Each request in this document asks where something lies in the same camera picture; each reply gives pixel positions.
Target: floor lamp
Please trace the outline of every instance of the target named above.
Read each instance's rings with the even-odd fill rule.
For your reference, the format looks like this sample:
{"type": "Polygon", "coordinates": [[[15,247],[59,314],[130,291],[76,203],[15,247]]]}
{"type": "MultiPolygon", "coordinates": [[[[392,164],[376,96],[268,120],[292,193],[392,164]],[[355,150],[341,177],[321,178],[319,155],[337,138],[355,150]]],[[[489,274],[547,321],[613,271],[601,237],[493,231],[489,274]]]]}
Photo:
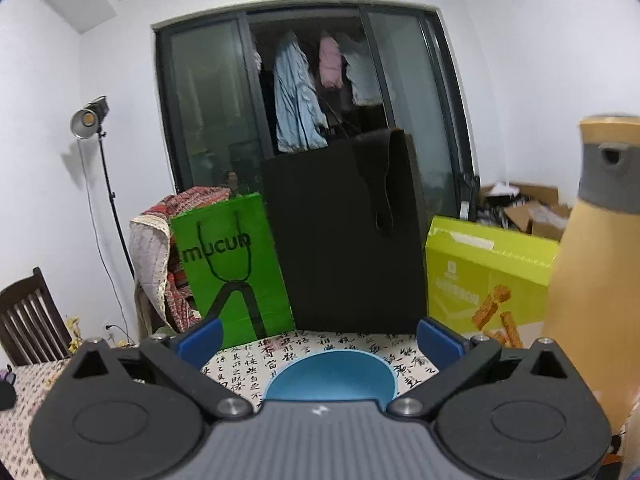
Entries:
{"type": "Polygon", "coordinates": [[[71,132],[78,139],[89,139],[93,134],[98,134],[98,145],[100,146],[100,158],[102,159],[102,170],[104,171],[104,180],[107,184],[107,193],[109,193],[109,202],[111,203],[111,212],[113,213],[113,220],[116,222],[116,228],[118,230],[118,236],[120,237],[120,243],[122,244],[122,251],[129,264],[129,270],[132,277],[134,277],[133,264],[127,250],[127,244],[124,241],[122,235],[122,228],[120,227],[120,221],[118,220],[118,212],[116,211],[116,194],[111,190],[111,184],[109,182],[109,173],[107,172],[107,163],[104,160],[104,148],[102,146],[102,139],[106,135],[102,131],[102,121],[109,113],[109,106],[107,105],[107,98],[105,96],[98,97],[90,103],[87,103],[84,108],[78,110],[71,118],[71,132]]]}

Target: light blue jacket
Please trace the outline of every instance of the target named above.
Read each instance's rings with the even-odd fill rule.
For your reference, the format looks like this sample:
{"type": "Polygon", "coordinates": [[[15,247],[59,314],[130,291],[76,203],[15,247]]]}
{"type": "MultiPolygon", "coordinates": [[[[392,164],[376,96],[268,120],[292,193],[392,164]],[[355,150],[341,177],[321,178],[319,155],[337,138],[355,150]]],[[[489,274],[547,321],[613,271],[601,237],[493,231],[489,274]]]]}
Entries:
{"type": "Polygon", "coordinates": [[[309,63],[291,31],[278,45],[273,77],[278,149],[291,153],[324,148],[326,140],[319,127],[327,128],[326,117],[318,104],[309,63]]]}

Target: hanging clothes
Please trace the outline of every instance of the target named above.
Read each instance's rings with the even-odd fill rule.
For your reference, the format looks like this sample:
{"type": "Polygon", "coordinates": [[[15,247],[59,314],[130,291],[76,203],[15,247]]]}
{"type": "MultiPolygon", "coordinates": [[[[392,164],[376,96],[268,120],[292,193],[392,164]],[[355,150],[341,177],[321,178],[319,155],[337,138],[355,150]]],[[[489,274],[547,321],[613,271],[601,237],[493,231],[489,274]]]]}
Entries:
{"type": "Polygon", "coordinates": [[[262,56],[257,50],[254,50],[254,63],[258,72],[260,72],[262,70],[262,56]]]}
{"type": "Polygon", "coordinates": [[[325,88],[342,88],[342,56],[338,42],[322,32],[320,38],[320,49],[318,53],[320,72],[320,82],[325,88]]]}
{"type": "Polygon", "coordinates": [[[306,56],[291,31],[280,41],[273,76],[278,149],[292,153],[324,148],[327,143],[319,127],[328,127],[326,117],[318,104],[306,56]]]}
{"type": "Polygon", "coordinates": [[[367,41],[358,43],[344,33],[337,34],[336,40],[347,60],[347,78],[353,86],[353,103],[357,106],[381,104],[382,94],[367,41]]]}

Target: red patterned cloth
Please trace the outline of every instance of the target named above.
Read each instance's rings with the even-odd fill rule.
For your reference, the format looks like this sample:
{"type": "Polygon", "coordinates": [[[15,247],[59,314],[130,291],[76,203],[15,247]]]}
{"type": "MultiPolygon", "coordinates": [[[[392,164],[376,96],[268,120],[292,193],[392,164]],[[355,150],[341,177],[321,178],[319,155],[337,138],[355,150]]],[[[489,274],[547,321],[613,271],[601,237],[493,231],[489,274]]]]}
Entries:
{"type": "MultiPolygon", "coordinates": [[[[226,187],[196,186],[180,194],[164,197],[143,214],[157,216],[171,225],[171,219],[179,214],[186,213],[197,207],[204,207],[227,200],[229,194],[230,190],[226,187]]],[[[184,332],[200,320],[200,315],[193,303],[191,287],[189,287],[189,282],[182,270],[173,236],[171,238],[169,264],[164,287],[164,300],[171,313],[175,328],[179,332],[184,332]]]]}

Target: blue gripper pad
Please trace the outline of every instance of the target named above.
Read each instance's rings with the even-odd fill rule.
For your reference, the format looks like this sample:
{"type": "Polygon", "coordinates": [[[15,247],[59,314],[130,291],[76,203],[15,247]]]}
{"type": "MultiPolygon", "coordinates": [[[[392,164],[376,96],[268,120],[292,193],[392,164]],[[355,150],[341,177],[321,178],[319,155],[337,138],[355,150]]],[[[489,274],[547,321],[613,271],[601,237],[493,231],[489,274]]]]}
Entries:
{"type": "Polygon", "coordinates": [[[175,353],[183,361],[200,370],[220,350],[224,331],[219,317],[203,320],[196,330],[176,343],[175,353]]]}
{"type": "Polygon", "coordinates": [[[448,329],[441,323],[425,317],[415,330],[418,348],[438,370],[451,366],[468,350],[466,338],[448,329]]]}

